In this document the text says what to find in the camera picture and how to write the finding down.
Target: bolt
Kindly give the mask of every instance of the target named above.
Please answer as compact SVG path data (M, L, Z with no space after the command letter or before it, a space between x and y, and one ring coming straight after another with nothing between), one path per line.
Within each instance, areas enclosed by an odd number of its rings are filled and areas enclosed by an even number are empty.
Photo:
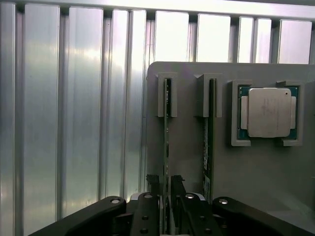
M187 193L187 194L186 194L186 197L189 198L189 199L193 199L193 194Z
M113 203L113 204L117 204L118 202L120 202L120 200L119 199L113 199L110 202Z
M212 230L209 229L209 228L206 228L206 229L205 229L205 233L208 234L208 235L210 235L210 234L212 234Z
M140 229L140 233L143 234L143 235L147 234L148 232L149 231L146 228Z
M219 200L219 203L221 203L221 204L227 204L228 203L228 201L226 200L226 199L220 199Z
M227 228L226 220L223 221L223 223L220 225L221 228Z

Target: cpu holder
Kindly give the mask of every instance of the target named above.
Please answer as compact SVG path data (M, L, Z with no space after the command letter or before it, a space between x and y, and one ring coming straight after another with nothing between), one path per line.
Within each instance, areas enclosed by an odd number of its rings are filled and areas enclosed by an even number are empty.
M232 146L250 146L257 138L273 138L283 146L302 145L303 95L301 82L257 88L251 80L233 81Z

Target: metal plate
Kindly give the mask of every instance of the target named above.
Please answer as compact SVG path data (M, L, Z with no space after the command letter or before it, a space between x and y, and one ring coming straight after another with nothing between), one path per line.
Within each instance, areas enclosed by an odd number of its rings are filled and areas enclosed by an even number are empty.
M175 4L170 0L144 1L144 0L14 0L20 3L59 4L61 6L89 6L106 9L144 9L149 11L181 11L200 12L224 15L251 15L255 17L272 17L274 19L306 19L315 18L315 6L302 6L290 4L272 4L264 2L221 1L221 0L194 0L181 1Z
M15 61L16 61L16 7L11 3L0 4L0 235L14 236L17 220L18 192L16 186L18 170L15 138Z
M248 135L286 137L291 127L291 91L288 88L252 88L248 97Z
M247 129L248 120L248 97L241 97L241 129Z
M155 62L148 69L147 173L163 173L163 122L156 116L158 73L178 73L178 116L169 123L169 174L182 175L188 192L201 193L203 185L203 121L194 117L197 98L195 75L222 73L222 117L215 118L212 138L214 149L210 179L212 198L229 196L291 224L315 232L314 199L314 101L315 65L182 63ZM250 147L230 147L231 81L252 80L256 88L275 87L277 81L305 82L303 96L297 98L299 112L296 128L303 145L286 148L274 139L252 139Z
M252 17L240 17L238 35L236 39L238 46L236 62L252 62L253 27L254 19Z
M291 129L295 129L296 97L291 97Z
M312 23L307 21L281 20L278 45L278 63L308 64L310 59Z
M56 220L60 8L27 4L22 24L19 185L22 229L29 235Z

